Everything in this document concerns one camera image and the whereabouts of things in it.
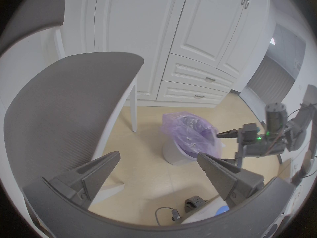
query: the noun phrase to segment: drawer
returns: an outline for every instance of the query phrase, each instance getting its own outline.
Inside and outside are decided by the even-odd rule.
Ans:
[[[197,85],[228,93],[236,79],[210,65],[169,54],[163,80]]]
[[[156,100],[219,104],[226,94],[201,86],[162,81]]]

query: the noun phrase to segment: cable connector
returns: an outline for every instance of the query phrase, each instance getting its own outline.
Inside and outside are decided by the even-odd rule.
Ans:
[[[172,220],[173,221],[178,221],[180,219],[180,214],[178,213],[178,211],[176,209],[172,210]]]

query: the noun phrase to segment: trash can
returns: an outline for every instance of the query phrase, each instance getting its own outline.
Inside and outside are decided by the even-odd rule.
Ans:
[[[200,152],[221,156],[218,130],[205,119],[189,112],[163,115],[162,131],[170,138],[163,145],[163,156],[172,165],[196,161]]]

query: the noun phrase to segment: metal handle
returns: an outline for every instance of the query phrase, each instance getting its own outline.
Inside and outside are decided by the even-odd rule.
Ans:
[[[241,1],[241,5],[244,5],[244,3],[245,3],[245,0],[242,0],[242,1]]]
[[[203,96],[199,96],[199,95],[195,95],[195,98],[198,98],[198,99],[201,99],[201,98],[204,98],[205,96],[203,95]]]
[[[205,79],[207,82],[215,82],[216,79],[210,78],[210,77],[206,77]]]
[[[249,0],[247,0],[247,2],[245,3],[245,6],[244,6],[244,8],[245,8],[245,9],[247,9],[247,8],[248,8],[249,3],[250,3],[250,1],[249,1]]]

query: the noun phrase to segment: door handle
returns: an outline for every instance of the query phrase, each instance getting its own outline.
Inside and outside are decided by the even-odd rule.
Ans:
[[[210,78],[210,77],[206,77],[206,79],[205,79],[207,82],[209,82],[209,83],[212,83],[212,82],[215,82],[216,81],[216,79],[213,79],[213,78]]]
[[[245,3],[245,6],[244,6],[244,8],[245,8],[245,9],[247,9],[247,8],[248,8],[249,3],[250,3],[250,1],[249,1],[249,0],[247,0],[247,2]]]
[[[245,3],[245,0],[242,0],[242,1],[241,1],[241,5],[244,5],[244,3]]]

